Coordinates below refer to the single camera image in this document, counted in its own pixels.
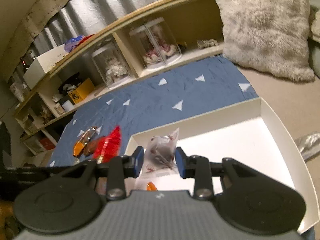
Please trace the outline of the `person left hand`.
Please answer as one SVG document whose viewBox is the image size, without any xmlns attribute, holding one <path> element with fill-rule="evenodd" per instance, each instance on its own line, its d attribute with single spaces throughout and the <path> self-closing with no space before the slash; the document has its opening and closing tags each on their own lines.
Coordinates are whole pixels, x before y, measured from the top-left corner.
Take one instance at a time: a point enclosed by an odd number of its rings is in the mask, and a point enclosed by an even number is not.
<svg viewBox="0 0 320 240">
<path fill-rule="evenodd" d="M 20 233 L 20 226 L 13 213 L 13 203 L 1 200 L 1 239 L 14 239 Z"/>
</svg>

